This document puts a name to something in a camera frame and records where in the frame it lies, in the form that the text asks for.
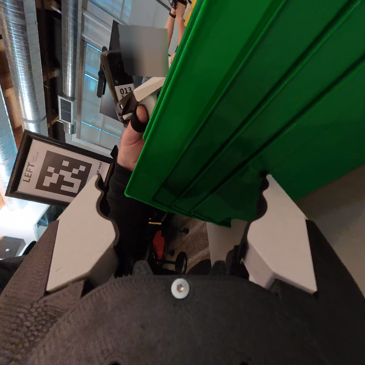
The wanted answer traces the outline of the wide silver ventilation duct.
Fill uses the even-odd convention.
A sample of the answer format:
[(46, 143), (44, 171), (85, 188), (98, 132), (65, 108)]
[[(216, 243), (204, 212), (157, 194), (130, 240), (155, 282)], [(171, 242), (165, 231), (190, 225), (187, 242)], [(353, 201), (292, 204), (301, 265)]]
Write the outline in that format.
[(48, 136), (35, 1), (1, 0), (0, 18), (23, 129)]

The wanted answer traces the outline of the red object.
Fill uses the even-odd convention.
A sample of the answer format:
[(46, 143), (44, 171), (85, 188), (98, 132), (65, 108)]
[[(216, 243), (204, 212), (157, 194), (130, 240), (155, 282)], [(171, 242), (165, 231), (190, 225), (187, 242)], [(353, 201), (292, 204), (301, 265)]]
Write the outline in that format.
[(157, 259), (163, 258), (163, 253), (165, 249), (165, 237), (162, 235), (162, 231), (156, 232), (153, 238), (153, 252)]

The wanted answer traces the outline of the yellow plastic bin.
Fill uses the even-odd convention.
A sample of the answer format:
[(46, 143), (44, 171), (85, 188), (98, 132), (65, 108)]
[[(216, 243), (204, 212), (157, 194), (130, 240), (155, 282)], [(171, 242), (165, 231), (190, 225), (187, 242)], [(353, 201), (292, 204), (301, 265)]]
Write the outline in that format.
[(187, 6), (186, 6), (186, 14), (185, 14), (185, 21), (184, 24), (187, 25), (189, 22), (189, 19), (193, 13), (194, 7), (197, 3), (197, 0), (187, 0)]

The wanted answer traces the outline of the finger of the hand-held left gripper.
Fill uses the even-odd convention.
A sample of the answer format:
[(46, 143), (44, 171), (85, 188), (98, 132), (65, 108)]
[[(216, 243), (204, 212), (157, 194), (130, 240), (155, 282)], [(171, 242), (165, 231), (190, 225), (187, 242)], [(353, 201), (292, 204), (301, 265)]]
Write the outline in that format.
[(141, 102), (144, 98), (160, 90), (164, 85), (166, 77), (152, 77), (136, 89), (133, 94), (137, 102)]

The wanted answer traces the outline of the black office chair base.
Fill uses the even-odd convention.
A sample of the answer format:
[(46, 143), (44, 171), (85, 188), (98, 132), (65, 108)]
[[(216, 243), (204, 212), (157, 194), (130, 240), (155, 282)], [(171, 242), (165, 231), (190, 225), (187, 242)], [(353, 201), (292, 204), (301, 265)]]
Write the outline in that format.
[(146, 236), (147, 251), (145, 258), (150, 265), (152, 272), (156, 275), (184, 275), (188, 265), (188, 257), (185, 252), (178, 253), (175, 260), (168, 260), (165, 258), (157, 259), (153, 252), (154, 235), (157, 231), (161, 230), (162, 235), (164, 236), (163, 228), (163, 222), (161, 221), (148, 222), (148, 231)]

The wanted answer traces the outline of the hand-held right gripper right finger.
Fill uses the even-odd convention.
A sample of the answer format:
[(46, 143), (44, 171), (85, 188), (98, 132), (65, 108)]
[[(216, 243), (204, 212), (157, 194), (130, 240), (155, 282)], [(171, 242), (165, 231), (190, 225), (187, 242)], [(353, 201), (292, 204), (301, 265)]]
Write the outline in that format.
[(281, 280), (314, 294), (317, 283), (306, 216), (272, 175), (266, 179), (266, 212), (249, 225), (247, 233), (248, 251), (243, 263), (249, 281), (269, 289), (275, 280)]

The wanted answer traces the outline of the narrow silver ventilation duct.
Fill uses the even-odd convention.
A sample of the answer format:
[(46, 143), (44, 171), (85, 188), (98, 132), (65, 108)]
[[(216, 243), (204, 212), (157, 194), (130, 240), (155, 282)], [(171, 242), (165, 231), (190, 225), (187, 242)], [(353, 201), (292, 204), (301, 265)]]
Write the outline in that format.
[(80, 63), (82, 0), (62, 0), (62, 92), (74, 101)]

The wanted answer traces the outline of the person's left hand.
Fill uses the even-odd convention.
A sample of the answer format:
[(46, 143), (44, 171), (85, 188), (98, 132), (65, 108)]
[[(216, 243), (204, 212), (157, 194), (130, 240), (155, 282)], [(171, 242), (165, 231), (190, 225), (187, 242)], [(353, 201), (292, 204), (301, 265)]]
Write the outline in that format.
[(117, 163), (130, 171), (134, 170), (144, 146), (143, 135), (148, 121), (147, 109), (138, 105), (132, 113), (132, 121), (122, 135)]

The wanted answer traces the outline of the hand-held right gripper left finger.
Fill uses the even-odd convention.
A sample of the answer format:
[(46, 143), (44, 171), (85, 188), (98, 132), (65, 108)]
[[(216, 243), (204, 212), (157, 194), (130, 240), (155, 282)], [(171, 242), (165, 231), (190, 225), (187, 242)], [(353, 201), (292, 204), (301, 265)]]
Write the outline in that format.
[(59, 216), (47, 292), (83, 280), (98, 287), (114, 276), (119, 232), (102, 212), (103, 198), (103, 179), (96, 174)]

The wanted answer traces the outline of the framed marker sign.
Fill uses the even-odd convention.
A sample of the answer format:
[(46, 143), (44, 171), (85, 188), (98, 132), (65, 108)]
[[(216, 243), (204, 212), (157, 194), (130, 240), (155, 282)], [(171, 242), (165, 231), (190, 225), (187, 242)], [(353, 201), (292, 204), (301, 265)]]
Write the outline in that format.
[(96, 175), (107, 187), (114, 165), (112, 157), (25, 130), (6, 196), (67, 206)]

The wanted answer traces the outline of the green plastic bin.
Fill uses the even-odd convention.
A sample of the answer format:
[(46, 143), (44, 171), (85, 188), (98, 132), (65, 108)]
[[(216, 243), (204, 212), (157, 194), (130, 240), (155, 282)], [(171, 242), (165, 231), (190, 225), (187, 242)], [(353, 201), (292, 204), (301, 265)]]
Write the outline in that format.
[(230, 226), (364, 165), (364, 1), (197, 1), (125, 194)]

